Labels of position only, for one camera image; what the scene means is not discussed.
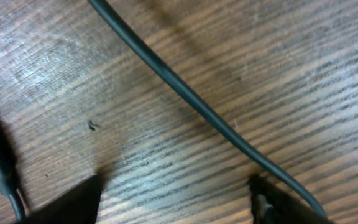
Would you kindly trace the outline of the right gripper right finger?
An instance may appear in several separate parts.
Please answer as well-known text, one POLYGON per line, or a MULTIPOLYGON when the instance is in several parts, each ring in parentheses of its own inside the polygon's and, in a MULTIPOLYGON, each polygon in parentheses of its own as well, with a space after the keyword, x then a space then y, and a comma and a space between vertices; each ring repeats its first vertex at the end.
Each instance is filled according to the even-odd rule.
POLYGON ((258 175, 249 188, 253 224, 333 224, 258 175))

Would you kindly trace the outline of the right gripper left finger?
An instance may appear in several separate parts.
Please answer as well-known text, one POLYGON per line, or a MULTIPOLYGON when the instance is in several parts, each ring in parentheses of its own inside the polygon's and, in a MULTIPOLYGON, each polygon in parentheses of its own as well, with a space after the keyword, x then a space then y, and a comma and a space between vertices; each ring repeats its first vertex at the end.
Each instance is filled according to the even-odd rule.
POLYGON ((95 224, 103 189, 100 175, 82 181, 19 224, 95 224))

